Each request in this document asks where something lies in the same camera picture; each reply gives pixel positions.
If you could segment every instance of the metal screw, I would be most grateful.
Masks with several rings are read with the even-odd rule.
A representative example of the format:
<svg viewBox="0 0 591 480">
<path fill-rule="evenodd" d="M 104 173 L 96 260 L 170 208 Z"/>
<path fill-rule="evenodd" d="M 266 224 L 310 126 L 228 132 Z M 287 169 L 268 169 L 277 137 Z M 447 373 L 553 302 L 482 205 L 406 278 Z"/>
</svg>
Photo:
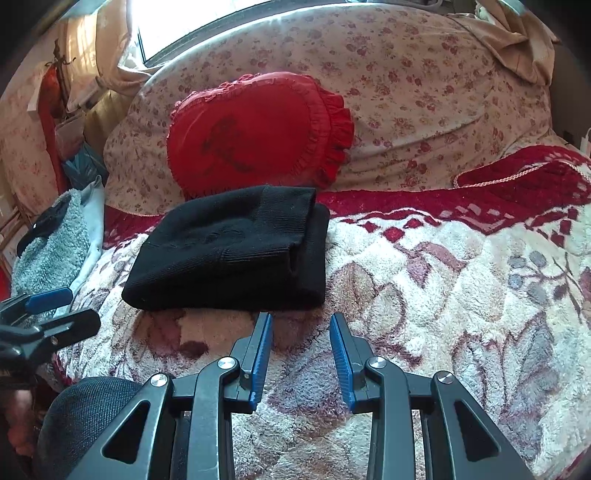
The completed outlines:
<svg viewBox="0 0 591 480">
<path fill-rule="evenodd" d="M 225 356 L 217 361 L 217 365 L 222 370 L 230 370 L 236 365 L 236 361 L 231 356 Z"/>
<path fill-rule="evenodd" d="M 445 370 L 437 372 L 435 376 L 442 384 L 449 385 L 453 382 L 453 374 L 446 372 Z"/>
<path fill-rule="evenodd" d="M 369 366 L 373 368 L 384 368 L 388 362 L 383 356 L 373 356 L 369 359 Z"/>
<path fill-rule="evenodd" d="M 156 374 L 150 378 L 150 383 L 155 387 L 163 387 L 168 382 L 168 377 L 164 374 Z"/>
</svg>

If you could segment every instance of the fleece blanket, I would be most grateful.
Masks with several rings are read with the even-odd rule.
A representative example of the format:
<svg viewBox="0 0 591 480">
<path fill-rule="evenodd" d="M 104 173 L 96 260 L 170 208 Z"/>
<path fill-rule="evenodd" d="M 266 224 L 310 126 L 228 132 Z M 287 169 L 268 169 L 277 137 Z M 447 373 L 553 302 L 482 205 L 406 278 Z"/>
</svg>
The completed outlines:
<svg viewBox="0 0 591 480">
<path fill-rule="evenodd" d="M 62 287 L 69 287 L 76 295 L 102 255 L 105 190 L 100 176 L 82 191 L 64 192 L 54 205 L 65 196 L 70 202 L 60 226 L 48 238 L 35 238 L 15 262 L 13 296 Z M 22 325 L 30 326 L 51 316 L 64 315 L 70 311 L 70 306 L 31 316 Z"/>
<path fill-rule="evenodd" d="M 319 194 L 332 215 L 326 304 L 274 313 L 262 403 L 233 419 L 238 478 L 365 478 L 371 417 L 342 401 L 327 331 L 335 311 L 403 370 L 453 371 L 535 475 L 560 478 L 591 443 L 589 171 L 589 159 L 538 146 L 462 174 L 451 190 Z M 116 215 L 74 300 L 102 328 L 57 354 L 64 383 L 194 373 L 250 333 L 252 313 L 122 302 L 158 218 Z"/>
<path fill-rule="evenodd" d="M 55 202 L 69 197 L 60 226 L 48 238 L 35 238 L 17 258 L 12 272 L 12 296 L 35 294 L 68 287 L 77 277 L 90 247 L 81 192 L 64 192 Z M 55 310 L 27 318 L 24 326 L 52 317 Z"/>
</svg>

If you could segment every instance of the sunlight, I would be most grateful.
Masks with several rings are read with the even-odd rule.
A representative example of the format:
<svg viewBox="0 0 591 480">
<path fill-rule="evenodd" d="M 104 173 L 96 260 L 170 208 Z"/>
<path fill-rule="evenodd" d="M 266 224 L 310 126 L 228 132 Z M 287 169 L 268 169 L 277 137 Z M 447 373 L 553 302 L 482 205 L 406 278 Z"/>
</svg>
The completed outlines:
<svg viewBox="0 0 591 480">
<path fill-rule="evenodd" d="M 146 59 L 149 59 L 193 30 L 266 1 L 142 0 L 134 3 L 134 22 L 141 32 Z"/>
</svg>

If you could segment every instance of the window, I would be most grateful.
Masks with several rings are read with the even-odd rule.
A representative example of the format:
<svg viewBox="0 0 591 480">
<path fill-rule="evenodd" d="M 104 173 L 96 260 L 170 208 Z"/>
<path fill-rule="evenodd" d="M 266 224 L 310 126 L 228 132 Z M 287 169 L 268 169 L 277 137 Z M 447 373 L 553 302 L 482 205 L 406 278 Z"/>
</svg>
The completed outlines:
<svg viewBox="0 0 591 480">
<path fill-rule="evenodd" d="M 198 28 L 268 0 L 141 0 L 134 2 L 145 60 Z"/>
<path fill-rule="evenodd" d="M 134 2 L 138 46 L 146 66 L 244 23 L 302 7 L 346 0 L 141 0 Z"/>
</svg>

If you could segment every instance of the pillow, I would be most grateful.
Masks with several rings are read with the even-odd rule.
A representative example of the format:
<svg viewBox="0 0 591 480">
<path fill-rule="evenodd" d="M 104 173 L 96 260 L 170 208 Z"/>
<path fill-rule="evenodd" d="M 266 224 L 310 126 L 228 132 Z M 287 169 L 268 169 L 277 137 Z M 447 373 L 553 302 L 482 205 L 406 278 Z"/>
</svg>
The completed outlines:
<svg viewBox="0 0 591 480">
<path fill-rule="evenodd" d="M 326 188 L 353 141 L 343 106 L 289 72 L 193 92 L 171 114 L 168 166 L 189 198 L 261 184 Z"/>
</svg>

